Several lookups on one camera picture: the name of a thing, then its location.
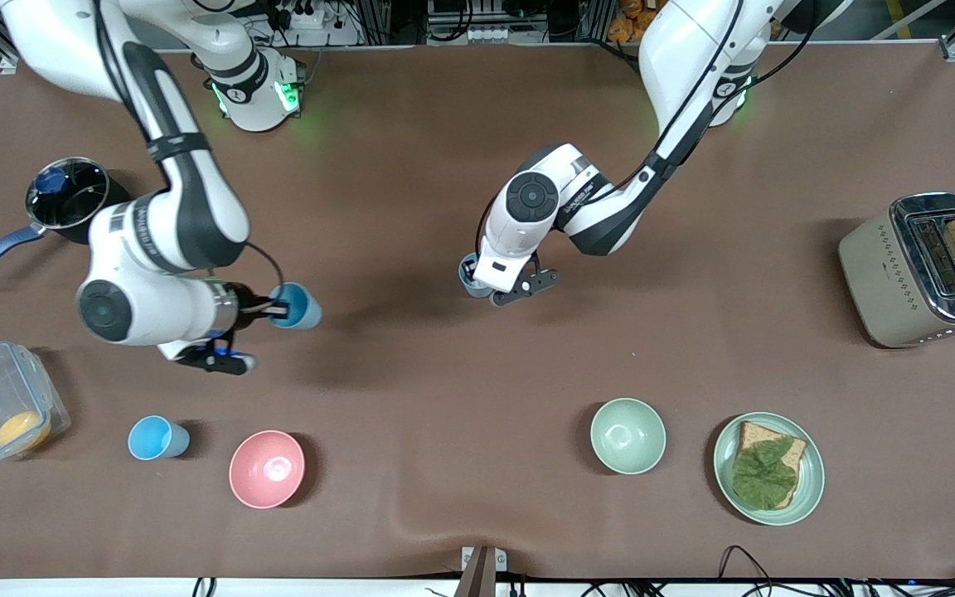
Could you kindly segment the plain blue plastic cup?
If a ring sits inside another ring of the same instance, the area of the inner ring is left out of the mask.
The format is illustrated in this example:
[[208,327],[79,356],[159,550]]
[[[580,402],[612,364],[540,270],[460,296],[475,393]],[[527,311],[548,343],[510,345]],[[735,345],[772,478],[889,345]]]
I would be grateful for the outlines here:
[[130,456],[139,461],[171,459],[188,449],[189,431],[160,415],[145,416],[133,425],[128,434]]
[[280,329],[310,330],[322,321],[322,307],[306,287],[294,282],[283,283],[274,288],[269,296],[273,300],[270,324]]

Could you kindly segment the grey-blue plastic cup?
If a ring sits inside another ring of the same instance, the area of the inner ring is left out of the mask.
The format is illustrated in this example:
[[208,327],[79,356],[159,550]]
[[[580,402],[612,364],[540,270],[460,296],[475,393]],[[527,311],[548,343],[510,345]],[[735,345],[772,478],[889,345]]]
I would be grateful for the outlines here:
[[478,282],[474,278],[473,275],[477,264],[478,254],[475,254],[474,252],[467,254],[465,257],[463,257],[461,262],[459,262],[458,277],[461,279],[463,288],[466,290],[467,294],[471,296],[471,298],[485,299],[492,294],[493,289]]

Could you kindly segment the pale green bowl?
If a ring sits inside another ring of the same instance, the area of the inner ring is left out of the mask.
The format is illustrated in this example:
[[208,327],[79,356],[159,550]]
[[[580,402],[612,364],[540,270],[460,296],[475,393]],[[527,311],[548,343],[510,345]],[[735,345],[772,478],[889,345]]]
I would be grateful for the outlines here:
[[590,424],[595,457],[609,471],[639,475],[655,468],[667,449],[662,417],[648,403],[619,397],[599,406]]

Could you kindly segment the brown bread slice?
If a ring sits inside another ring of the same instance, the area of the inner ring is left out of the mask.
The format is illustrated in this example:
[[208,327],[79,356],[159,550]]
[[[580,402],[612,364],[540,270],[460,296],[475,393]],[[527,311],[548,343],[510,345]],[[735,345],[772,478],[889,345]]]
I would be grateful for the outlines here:
[[785,509],[785,507],[787,507],[793,500],[793,494],[795,494],[797,491],[801,479],[801,461],[802,457],[806,453],[807,442],[804,441],[804,439],[792,437],[791,435],[784,434],[783,432],[770,430],[767,427],[751,422],[744,422],[742,426],[740,426],[738,453],[740,450],[746,449],[746,447],[753,445],[755,442],[763,441],[763,439],[779,439],[784,437],[793,438],[793,446],[788,453],[785,454],[782,460],[785,464],[791,466],[791,468],[795,469],[795,471],[798,473],[798,483],[791,491],[791,494],[788,495],[788,498],[781,503],[780,509],[776,510]]

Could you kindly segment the white long power strip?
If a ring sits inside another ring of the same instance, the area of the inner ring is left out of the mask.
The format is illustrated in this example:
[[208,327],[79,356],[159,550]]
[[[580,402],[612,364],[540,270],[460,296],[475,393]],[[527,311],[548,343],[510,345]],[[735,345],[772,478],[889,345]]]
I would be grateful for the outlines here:
[[467,44],[543,44],[547,41],[545,27],[527,23],[482,24],[469,27],[465,35]]

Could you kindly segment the orange round food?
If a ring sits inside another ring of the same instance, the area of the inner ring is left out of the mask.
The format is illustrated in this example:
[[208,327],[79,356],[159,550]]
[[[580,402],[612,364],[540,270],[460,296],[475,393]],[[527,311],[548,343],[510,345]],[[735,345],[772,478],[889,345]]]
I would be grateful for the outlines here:
[[48,439],[51,427],[45,413],[36,410],[17,413],[0,426],[0,449],[33,449]]

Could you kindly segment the pink bowl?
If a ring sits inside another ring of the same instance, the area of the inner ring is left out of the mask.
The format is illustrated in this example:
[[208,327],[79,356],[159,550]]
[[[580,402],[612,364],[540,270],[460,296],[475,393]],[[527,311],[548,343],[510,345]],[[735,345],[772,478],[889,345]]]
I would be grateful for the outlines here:
[[284,505],[306,476],[303,447],[288,432],[265,430],[238,446],[229,464],[229,487],[236,499],[254,509]]

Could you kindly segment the orange snack bag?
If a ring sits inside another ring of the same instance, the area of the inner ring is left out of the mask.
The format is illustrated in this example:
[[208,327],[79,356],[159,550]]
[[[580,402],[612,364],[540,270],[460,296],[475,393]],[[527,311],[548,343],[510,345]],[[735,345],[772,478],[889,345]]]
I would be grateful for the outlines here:
[[618,14],[611,20],[606,41],[626,44],[641,41],[658,12],[657,0],[617,0]]

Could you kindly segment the green lettuce leaf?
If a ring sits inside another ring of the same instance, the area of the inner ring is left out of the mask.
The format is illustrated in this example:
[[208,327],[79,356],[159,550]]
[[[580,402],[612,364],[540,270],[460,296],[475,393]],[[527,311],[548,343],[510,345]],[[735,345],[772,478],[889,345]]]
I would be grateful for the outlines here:
[[732,488],[739,500],[759,510],[776,510],[798,483],[798,473],[783,462],[793,438],[763,439],[739,451],[733,462]]

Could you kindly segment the beige and chrome toaster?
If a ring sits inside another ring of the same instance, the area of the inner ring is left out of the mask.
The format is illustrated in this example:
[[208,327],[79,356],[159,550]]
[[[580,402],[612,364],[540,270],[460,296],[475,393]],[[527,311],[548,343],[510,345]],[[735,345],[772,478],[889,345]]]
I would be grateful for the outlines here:
[[951,220],[955,194],[913,194],[892,201],[839,242],[854,305],[881,347],[955,337],[955,254],[944,235]]

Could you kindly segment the pale green plate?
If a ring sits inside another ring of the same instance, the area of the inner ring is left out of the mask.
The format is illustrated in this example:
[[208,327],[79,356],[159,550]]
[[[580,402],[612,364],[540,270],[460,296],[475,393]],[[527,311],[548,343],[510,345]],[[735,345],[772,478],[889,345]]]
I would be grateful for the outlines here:
[[[757,425],[778,434],[788,435],[799,439],[804,446],[801,450],[793,450],[786,454],[788,466],[796,464],[798,483],[795,490],[789,495],[784,507],[774,507],[769,510],[758,509],[746,505],[738,494],[733,491],[733,462],[735,455],[744,447],[743,431],[746,424]],[[785,527],[808,517],[820,503],[825,492],[825,464],[818,447],[812,442],[812,437],[799,424],[788,417],[770,412],[751,412],[736,416],[730,422],[720,427],[714,434],[715,442],[711,450],[711,463],[714,477],[721,495],[727,499],[736,513],[750,519],[751,522],[765,526]]]

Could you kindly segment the metal table bracket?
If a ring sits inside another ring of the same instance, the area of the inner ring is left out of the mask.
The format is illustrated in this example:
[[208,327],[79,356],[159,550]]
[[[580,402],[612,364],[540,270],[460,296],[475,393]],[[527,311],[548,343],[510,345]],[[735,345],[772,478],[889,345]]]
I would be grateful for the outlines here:
[[469,547],[454,597],[496,597],[497,574],[507,571],[507,552],[492,546]]

